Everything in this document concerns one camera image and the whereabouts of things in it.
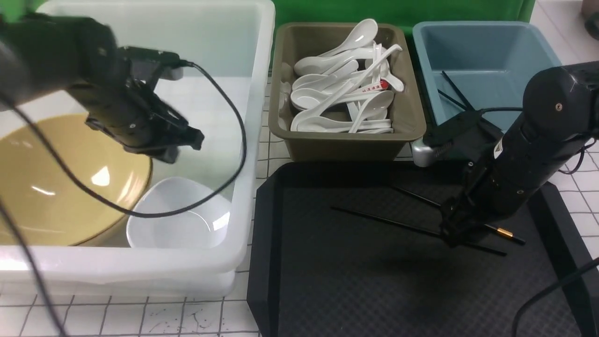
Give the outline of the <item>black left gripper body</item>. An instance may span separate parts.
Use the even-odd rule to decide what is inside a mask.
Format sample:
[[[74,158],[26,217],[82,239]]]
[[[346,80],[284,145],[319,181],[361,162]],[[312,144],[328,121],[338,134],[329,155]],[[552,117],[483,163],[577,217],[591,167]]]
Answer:
[[[126,152],[173,164],[179,147],[199,151],[203,133],[190,126],[155,93],[158,78],[132,77],[119,48],[99,51],[83,62],[82,79],[71,96],[88,112],[86,124],[122,145]]]

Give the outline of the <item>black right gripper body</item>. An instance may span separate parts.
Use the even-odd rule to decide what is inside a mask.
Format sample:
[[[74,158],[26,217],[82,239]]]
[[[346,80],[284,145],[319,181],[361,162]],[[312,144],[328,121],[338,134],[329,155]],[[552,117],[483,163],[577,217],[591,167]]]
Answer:
[[[516,189],[496,175],[492,162],[479,161],[467,170],[458,196],[441,204],[441,237],[450,247],[479,243],[490,233],[520,243],[512,232],[496,225],[519,207]]]

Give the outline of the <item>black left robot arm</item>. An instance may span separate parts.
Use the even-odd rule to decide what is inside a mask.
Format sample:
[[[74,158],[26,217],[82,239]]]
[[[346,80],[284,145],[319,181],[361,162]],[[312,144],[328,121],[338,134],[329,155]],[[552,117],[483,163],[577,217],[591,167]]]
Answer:
[[[1,24],[1,110],[64,90],[92,130],[133,154],[173,164],[179,147],[199,151],[203,133],[154,92],[177,81],[177,53],[119,47],[111,28],[90,17],[28,13]]]

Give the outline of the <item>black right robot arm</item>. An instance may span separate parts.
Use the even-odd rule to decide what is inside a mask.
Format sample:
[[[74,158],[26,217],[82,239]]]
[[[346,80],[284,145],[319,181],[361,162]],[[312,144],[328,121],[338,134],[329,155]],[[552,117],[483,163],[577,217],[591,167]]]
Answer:
[[[477,242],[486,225],[515,214],[590,139],[598,138],[595,61],[542,70],[527,83],[522,113],[481,152],[463,188],[441,207],[441,237],[450,247]]]

